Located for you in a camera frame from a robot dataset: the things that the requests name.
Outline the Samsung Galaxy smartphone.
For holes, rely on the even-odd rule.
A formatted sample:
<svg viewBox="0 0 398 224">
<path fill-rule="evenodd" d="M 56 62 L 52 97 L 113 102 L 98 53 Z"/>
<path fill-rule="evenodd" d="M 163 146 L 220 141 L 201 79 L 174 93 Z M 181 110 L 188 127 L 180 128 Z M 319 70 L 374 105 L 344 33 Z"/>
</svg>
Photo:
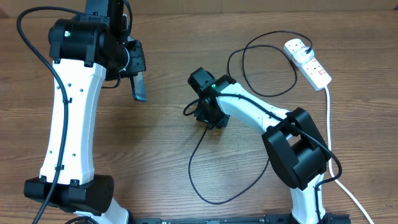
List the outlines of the Samsung Galaxy smartphone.
<svg viewBox="0 0 398 224">
<path fill-rule="evenodd" d="M 130 82 L 133 98 L 136 101 L 147 101 L 143 72 L 137 72 L 136 76 L 130 78 Z"/>
</svg>

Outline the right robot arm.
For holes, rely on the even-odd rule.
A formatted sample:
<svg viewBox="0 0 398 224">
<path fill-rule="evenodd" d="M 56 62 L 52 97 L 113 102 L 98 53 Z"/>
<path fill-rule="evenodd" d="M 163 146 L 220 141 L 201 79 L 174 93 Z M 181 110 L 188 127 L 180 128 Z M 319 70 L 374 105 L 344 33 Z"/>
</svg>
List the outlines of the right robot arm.
<svg viewBox="0 0 398 224">
<path fill-rule="evenodd" d="M 274 172 L 290 188 L 296 223 L 326 223 L 320 185 L 331 156 L 307 111 L 272 106 L 248 93 L 235 79 L 215 78 L 200 67 L 188 78 L 197 93 L 192 114 L 208 129 L 226 127 L 238 118 L 263 140 Z"/>
</svg>

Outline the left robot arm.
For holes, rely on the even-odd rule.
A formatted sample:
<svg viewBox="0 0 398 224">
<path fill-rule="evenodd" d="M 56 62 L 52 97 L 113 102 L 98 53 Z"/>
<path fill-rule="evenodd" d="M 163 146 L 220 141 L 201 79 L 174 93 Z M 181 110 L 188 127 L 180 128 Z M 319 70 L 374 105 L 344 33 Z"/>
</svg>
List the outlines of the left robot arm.
<svg viewBox="0 0 398 224">
<path fill-rule="evenodd" d="M 50 138 L 37 177 L 24 195 L 42 208 L 75 215 L 78 223 L 132 223 L 131 212 L 114 198 L 114 179 L 95 173 L 93 135 L 105 81 L 131 82 L 136 101 L 146 101 L 146 70 L 140 41 L 131 37 L 127 1 L 87 1 L 83 12 L 59 19 L 50 28 L 44 65 L 54 77 Z"/>
</svg>

